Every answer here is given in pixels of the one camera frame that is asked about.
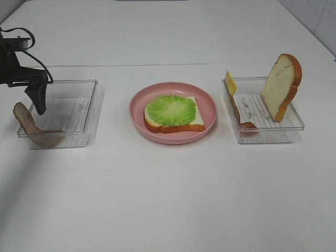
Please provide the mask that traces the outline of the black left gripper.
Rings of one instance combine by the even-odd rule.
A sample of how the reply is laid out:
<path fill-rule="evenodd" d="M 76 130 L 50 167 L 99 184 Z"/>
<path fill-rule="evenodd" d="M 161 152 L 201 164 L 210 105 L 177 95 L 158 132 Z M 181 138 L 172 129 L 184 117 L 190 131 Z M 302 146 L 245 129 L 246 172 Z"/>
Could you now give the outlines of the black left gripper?
<path fill-rule="evenodd" d="M 35 45 L 35 37 L 32 33 L 27 33 L 30 41 L 28 42 L 28 49 Z M 1 83 L 6 83 L 9 87 L 15 86 L 15 82 L 27 82 L 31 78 L 28 75 L 46 74 L 46 83 L 52 83 L 53 78 L 46 68 L 46 66 L 35 56 L 28 53 L 27 50 L 13 51 L 5 43 L 4 37 L 1 33 Z M 37 69 L 22 67 L 17 59 L 16 52 L 22 52 L 35 60 L 43 67 L 44 70 L 38 72 Z M 25 93 L 29 96 L 33 102 L 35 109 L 39 115 L 43 115 L 46 111 L 46 90 L 47 85 L 44 83 L 31 83 L 25 89 Z"/>

